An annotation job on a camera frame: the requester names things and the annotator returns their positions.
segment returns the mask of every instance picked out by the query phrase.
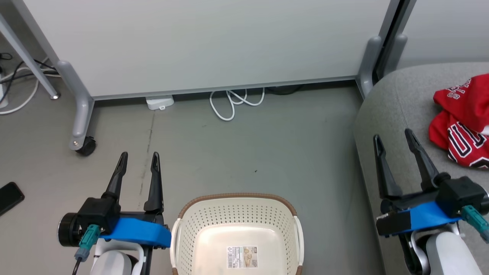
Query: gray couch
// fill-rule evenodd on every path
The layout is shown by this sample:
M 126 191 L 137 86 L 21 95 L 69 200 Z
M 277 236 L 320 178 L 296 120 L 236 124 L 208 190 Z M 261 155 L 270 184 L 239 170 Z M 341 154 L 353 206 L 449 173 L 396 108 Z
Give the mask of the gray couch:
M 374 217 L 380 215 L 380 198 L 373 136 L 379 134 L 387 161 L 404 194 L 421 191 L 418 167 L 409 151 L 404 129 L 411 128 L 440 172 L 453 178 L 464 175 L 489 190 L 489 172 L 458 166 L 446 151 L 430 142 L 428 126 L 441 108 L 433 102 L 437 90 L 460 85 L 472 76 L 488 73 L 489 63 L 453 63 L 401 69 L 381 79 L 363 102 L 355 122 L 355 141 Z M 489 274 L 489 245 L 467 223 L 461 233 L 483 274 Z M 398 238 L 378 237 L 387 275 L 410 274 Z

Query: beige basket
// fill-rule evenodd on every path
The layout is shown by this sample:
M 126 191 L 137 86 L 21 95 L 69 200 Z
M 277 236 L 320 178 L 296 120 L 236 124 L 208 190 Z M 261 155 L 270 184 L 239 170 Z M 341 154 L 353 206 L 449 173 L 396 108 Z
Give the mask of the beige basket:
M 256 193 L 199 197 L 172 229 L 174 275 L 300 275 L 304 235 L 284 198 Z

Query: sticker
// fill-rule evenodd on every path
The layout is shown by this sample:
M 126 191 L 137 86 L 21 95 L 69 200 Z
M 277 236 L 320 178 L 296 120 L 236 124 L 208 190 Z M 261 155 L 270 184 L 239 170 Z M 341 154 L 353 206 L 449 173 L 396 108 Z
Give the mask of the sticker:
M 228 246 L 227 268 L 257 268 L 258 248 L 256 246 Z

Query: smartphone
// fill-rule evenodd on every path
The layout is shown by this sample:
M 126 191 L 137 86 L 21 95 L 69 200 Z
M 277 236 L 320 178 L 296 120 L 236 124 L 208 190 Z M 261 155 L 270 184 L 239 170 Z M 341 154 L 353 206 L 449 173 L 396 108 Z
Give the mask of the smartphone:
M 14 182 L 0 188 L 0 216 L 24 200 L 24 194 Z

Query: white board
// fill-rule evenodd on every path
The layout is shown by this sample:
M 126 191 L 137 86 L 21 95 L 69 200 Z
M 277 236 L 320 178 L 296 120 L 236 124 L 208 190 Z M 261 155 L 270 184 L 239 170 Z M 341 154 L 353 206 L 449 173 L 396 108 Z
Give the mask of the white board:
M 389 0 L 23 0 L 92 96 L 354 76 Z
M 403 33 L 397 69 L 414 65 L 489 61 L 489 1 L 418 0 Z

